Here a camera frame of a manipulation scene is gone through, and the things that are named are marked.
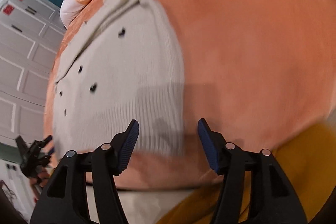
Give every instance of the ribbed knit fabric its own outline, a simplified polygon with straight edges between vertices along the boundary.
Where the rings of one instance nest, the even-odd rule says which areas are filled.
[[[179,154],[184,67],[156,0],[105,0],[62,53],[56,77],[58,157],[110,142],[136,119],[136,150]]]

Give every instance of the orange blanket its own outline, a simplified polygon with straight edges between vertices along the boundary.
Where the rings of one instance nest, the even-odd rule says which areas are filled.
[[[59,57],[102,1],[84,8],[63,39],[49,79],[45,135],[53,133]],[[202,117],[228,141],[259,151],[292,139],[334,107],[336,0],[158,1],[184,55],[184,155],[136,152],[116,177],[118,187],[174,188],[215,180],[196,134]]]

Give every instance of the silver screw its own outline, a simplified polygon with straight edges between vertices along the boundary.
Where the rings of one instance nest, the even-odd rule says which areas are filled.
[[[109,150],[111,148],[111,145],[109,143],[104,143],[102,146],[101,146],[102,150]]]
[[[264,156],[270,156],[271,155],[271,151],[269,151],[268,149],[263,149],[261,151],[261,153],[264,155]]]
[[[75,152],[74,150],[70,150],[70,151],[67,152],[67,157],[68,157],[68,158],[71,158],[72,156],[75,155],[75,153],[76,153],[76,152]]]
[[[227,149],[232,150],[232,149],[234,149],[236,146],[235,146],[234,143],[226,143],[225,147],[226,147]]]

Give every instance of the white wardrobe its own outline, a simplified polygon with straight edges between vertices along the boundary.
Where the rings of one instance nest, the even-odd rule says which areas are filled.
[[[43,138],[49,73],[65,33],[48,0],[0,0],[0,142]]]

